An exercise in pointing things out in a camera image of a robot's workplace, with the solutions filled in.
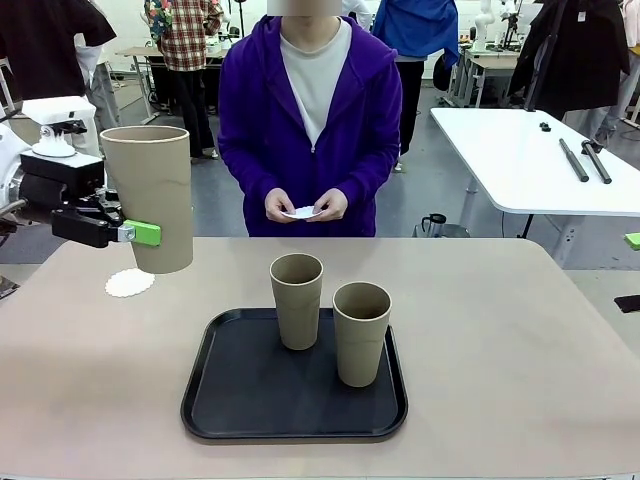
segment metal rod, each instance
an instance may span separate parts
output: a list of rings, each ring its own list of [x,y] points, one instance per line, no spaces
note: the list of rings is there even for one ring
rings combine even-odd
[[[0,118],[0,123],[6,121],[6,120],[11,120],[13,117],[15,117],[16,115],[18,115],[20,113],[20,110],[14,110],[12,112],[7,113],[4,117]]]
[[[0,219],[5,215],[9,215],[10,213],[15,212],[16,210],[20,210],[22,207],[25,207],[26,205],[27,205],[27,201],[22,199],[16,200],[15,202],[5,205],[4,207],[0,208]]]
[[[13,99],[11,98],[11,92],[9,91],[9,84],[7,80],[4,78],[4,73],[2,73],[2,66],[6,65],[3,63],[0,65],[0,86],[2,87],[2,93],[4,94],[4,98],[7,101],[7,107],[9,110],[15,110],[16,106],[13,104]]]
[[[582,165],[580,165],[580,162],[563,139],[560,139],[560,146],[562,147],[567,160],[569,160],[573,171],[576,172],[578,179],[581,182],[588,182],[589,176],[587,175],[587,172],[584,171],[584,168],[582,168]]]
[[[591,161],[593,162],[593,165],[596,167],[596,170],[598,170],[598,174],[600,175],[600,178],[602,178],[602,181],[606,185],[609,185],[612,182],[611,177],[609,176],[609,172],[607,172],[607,169],[604,168],[604,165],[602,165],[602,162],[600,161],[598,154],[593,149],[591,144],[588,142],[585,142],[582,144],[582,148],[584,148],[585,152],[587,152],[587,155],[589,155],[589,158],[591,158]]]
[[[533,214],[530,214],[529,218],[527,218],[527,224],[524,226],[524,231],[522,232],[522,235],[518,235],[518,238],[527,238],[527,235],[529,235],[529,229],[531,228],[531,222],[533,222]]]
[[[242,2],[244,0],[238,2],[238,7],[240,8],[240,31],[242,32],[242,38],[244,38],[244,15],[242,14]]]

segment white t-shirt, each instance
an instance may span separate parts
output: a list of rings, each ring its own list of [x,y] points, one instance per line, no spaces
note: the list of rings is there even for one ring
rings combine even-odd
[[[335,36],[315,52],[303,52],[280,36],[284,66],[312,147],[327,125],[333,94],[350,46],[351,25],[342,20]]]
[[[342,0],[342,15],[345,17],[351,12],[356,14],[358,25],[369,31],[373,21],[373,13],[364,0]]]

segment beige paper cup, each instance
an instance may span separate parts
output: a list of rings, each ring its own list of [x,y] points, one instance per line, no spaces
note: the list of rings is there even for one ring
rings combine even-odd
[[[275,260],[270,271],[282,343],[291,350],[312,347],[318,339],[322,262],[293,253]]]
[[[338,375],[352,387],[366,387],[378,375],[391,297],[372,283],[349,283],[333,296]]]
[[[193,261],[189,133],[174,127],[123,127],[100,135],[106,168],[128,220],[159,225],[160,246],[133,243],[138,268],[173,273]]]

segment gray floor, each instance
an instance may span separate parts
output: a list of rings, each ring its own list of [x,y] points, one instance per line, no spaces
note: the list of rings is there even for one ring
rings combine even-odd
[[[407,173],[395,174],[378,194],[378,235],[381,237],[409,237],[420,219],[432,212],[444,213],[456,221],[462,208],[464,189],[469,174],[448,141],[429,116],[438,106],[439,93],[424,89],[411,152],[405,157]],[[145,117],[142,101],[122,111],[127,125],[137,124]],[[574,115],[569,123],[579,119]],[[181,119],[161,117],[162,125],[181,125]],[[214,133],[217,118],[211,119]],[[640,140],[640,132],[630,134]],[[640,167],[640,143],[617,137],[611,149],[621,158]],[[195,234],[197,236],[245,236],[242,218],[242,193],[222,162],[193,167],[193,202],[195,206]],[[501,237],[502,213],[484,195],[475,206],[471,233],[474,237]],[[529,238],[548,251],[558,237],[563,218],[534,219]],[[505,236],[514,237],[524,227],[526,218],[506,214]],[[634,253],[622,240],[624,233],[640,231],[640,219],[588,218],[583,234],[576,242],[567,262],[568,269],[638,269],[640,253]],[[0,249],[0,263],[41,263],[62,243],[53,238],[49,227],[25,228],[13,235]]]

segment desk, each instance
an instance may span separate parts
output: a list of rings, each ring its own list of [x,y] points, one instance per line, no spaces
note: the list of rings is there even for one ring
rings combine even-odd
[[[226,57],[228,50],[222,50],[217,53],[209,54],[207,53],[207,68],[219,68],[219,65],[214,65],[212,60],[221,59]],[[148,117],[145,118],[141,124],[147,125],[156,118],[160,116],[159,112],[155,112],[151,108],[151,104],[149,103],[149,91],[147,90],[147,84],[144,81],[144,77],[142,76],[142,72],[140,71],[140,62],[138,61],[138,57],[161,57],[162,53],[156,47],[131,47],[126,50],[122,50],[117,52],[116,55],[120,55],[121,57],[132,57],[133,65],[136,69],[136,75],[138,75],[138,80],[140,81],[140,90],[142,91],[142,99],[144,101],[144,106],[147,109]]]
[[[471,95],[474,85],[478,87],[478,96],[475,107],[480,107],[484,84],[487,78],[511,77],[518,63],[517,52],[471,52],[470,49],[462,49],[460,60],[456,67],[455,76],[451,76],[449,91],[445,100],[454,107],[467,107],[471,105]],[[506,96],[509,82],[506,83],[502,98]]]
[[[542,248],[515,239],[198,238],[130,299],[128,245],[67,243],[0,304],[0,477],[589,477],[640,470],[640,360]],[[321,304],[393,297],[409,414],[381,443],[215,445],[182,395],[206,325],[273,306],[271,261],[324,263]]]
[[[545,112],[434,108],[431,114],[471,172],[463,226],[469,226],[478,184],[504,212],[569,215],[553,254],[564,265],[585,215],[640,216],[640,172],[603,150],[600,160],[613,179],[605,185],[591,160],[580,154],[585,138]],[[551,132],[543,132],[541,122]],[[588,182],[576,177],[560,138],[582,163]]]

